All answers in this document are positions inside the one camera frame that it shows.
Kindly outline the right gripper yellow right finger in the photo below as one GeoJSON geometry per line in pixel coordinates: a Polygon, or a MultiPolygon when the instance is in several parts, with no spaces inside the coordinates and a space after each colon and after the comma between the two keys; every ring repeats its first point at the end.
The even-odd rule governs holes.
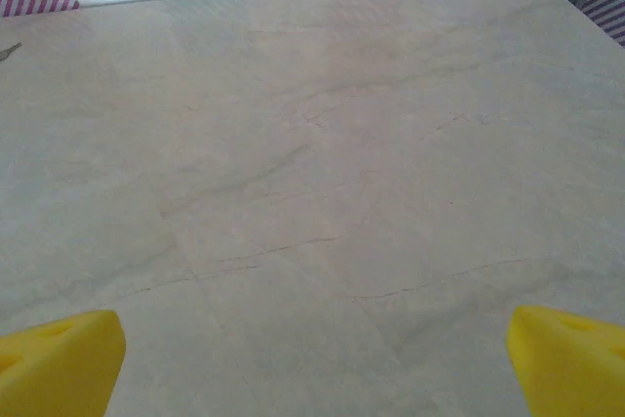
{"type": "Polygon", "coordinates": [[[506,345],[532,417],[625,417],[625,326],[520,306],[506,345]]]}

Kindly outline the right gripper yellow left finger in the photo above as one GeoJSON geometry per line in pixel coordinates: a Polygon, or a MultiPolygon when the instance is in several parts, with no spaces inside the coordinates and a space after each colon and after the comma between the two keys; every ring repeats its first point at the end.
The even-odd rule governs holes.
{"type": "Polygon", "coordinates": [[[125,352],[111,310],[0,336],[0,417],[104,417],[125,352]]]}

